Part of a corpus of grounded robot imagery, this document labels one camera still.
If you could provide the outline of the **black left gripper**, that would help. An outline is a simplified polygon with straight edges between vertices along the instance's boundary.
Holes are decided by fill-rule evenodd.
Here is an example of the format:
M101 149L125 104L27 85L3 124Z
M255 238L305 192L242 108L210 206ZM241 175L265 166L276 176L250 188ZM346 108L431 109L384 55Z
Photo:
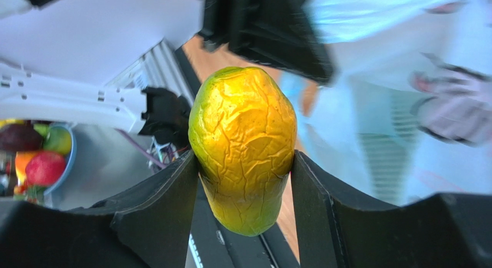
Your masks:
M203 48L222 45L239 57L327 85L334 65L315 35L306 0L204 0Z

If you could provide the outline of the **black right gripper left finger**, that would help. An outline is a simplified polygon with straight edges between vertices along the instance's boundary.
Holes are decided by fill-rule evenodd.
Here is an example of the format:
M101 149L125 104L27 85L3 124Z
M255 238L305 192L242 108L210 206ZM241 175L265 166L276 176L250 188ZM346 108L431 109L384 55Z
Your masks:
M184 267L197 193L192 151L89 208L1 201L2 267Z

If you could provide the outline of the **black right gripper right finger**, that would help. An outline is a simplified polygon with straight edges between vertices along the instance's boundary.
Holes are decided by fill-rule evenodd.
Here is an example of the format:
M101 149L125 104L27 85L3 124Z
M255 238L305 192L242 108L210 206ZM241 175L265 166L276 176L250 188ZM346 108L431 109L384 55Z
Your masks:
M490 267L491 197L437 193L404 207L373 198L296 151L301 267Z

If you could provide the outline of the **yellow green mango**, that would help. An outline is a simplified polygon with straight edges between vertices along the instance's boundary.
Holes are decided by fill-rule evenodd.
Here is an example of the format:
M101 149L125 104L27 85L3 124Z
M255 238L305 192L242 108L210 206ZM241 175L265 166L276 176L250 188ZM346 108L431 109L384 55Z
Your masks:
M215 218L258 236L279 215L297 138L297 118L274 79L230 66L201 85L189 115L189 142Z

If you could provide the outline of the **light blue printed plastic bag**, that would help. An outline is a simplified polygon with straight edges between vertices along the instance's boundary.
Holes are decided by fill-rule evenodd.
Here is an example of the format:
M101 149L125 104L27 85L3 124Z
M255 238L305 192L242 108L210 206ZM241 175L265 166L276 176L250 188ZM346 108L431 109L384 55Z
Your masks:
M491 0L307 0L336 70L286 73L307 155L402 205L491 194Z

